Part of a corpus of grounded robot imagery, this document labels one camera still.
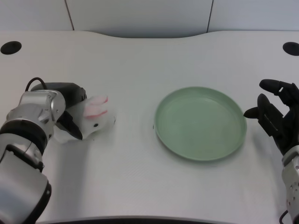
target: round hole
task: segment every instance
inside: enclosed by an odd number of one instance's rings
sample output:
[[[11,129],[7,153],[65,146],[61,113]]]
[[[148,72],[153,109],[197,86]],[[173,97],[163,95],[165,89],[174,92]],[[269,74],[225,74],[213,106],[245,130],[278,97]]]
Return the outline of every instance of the round hole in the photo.
[[[1,47],[0,51],[4,55],[12,55],[14,53],[17,53],[21,49],[21,47],[22,47],[22,45],[20,42],[11,41],[11,42],[5,43]]]
[[[283,50],[289,55],[299,56],[299,44],[295,42],[288,42],[282,46]]]

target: green plate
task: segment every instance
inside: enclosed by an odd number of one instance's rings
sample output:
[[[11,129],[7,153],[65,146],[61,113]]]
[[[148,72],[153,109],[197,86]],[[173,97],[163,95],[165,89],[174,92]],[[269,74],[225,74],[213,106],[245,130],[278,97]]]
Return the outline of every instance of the green plate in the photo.
[[[204,87],[183,88],[166,96],[155,114],[155,130],[173,152],[210,161],[237,150],[246,135],[240,107],[223,93]]]

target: white wall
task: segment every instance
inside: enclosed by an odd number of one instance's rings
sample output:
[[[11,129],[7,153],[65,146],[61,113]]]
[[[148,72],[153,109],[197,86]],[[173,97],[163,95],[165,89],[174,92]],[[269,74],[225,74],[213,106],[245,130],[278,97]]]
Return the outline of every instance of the white wall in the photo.
[[[209,32],[299,30],[299,0],[66,2],[75,30],[121,37],[184,37],[205,33],[208,27]],[[72,30],[72,24],[65,0],[0,0],[3,30]]]
[[[0,0],[0,30],[72,30],[64,0]]]
[[[209,32],[299,30],[299,0],[214,0]]]
[[[75,30],[121,37],[206,33],[212,0],[67,0]]]

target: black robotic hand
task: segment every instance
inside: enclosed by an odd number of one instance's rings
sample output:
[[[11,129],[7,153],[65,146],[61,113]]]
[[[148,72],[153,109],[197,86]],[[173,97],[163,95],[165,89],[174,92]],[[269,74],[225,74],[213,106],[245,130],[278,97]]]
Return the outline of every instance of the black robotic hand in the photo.
[[[247,110],[244,117],[258,119],[258,123],[269,136],[273,136],[277,147],[284,155],[292,147],[299,145],[299,90],[294,83],[271,79],[262,80],[260,87],[279,96],[290,108],[289,112],[283,116],[264,94],[260,94],[257,107]]]

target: black cable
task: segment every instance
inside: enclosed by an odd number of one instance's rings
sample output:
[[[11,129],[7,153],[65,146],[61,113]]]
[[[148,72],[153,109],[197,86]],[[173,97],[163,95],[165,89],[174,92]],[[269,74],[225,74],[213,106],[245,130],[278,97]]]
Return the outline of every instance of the black cable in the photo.
[[[282,219],[285,217],[286,214],[288,214],[288,210],[285,210],[285,212],[282,213],[282,215],[280,216],[280,218],[279,218],[279,224],[284,224],[284,223],[282,222]]]
[[[39,77],[35,77],[35,78],[31,79],[31,80],[28,82],[28,84],[27,84],[27,86],[26,86],[26,89],[25,89],[25,92],[29,90],[30,85],[31,85],[34,81],[36,81],[36,80],[38,80],[38,81],[41,82],[41,84],[42,84],[44,90],[47,90],[47,89],[48,89],[47,86],[46,86],[46,84],[45,84],[45,82],[44,82],[41,78],[39,78]]]

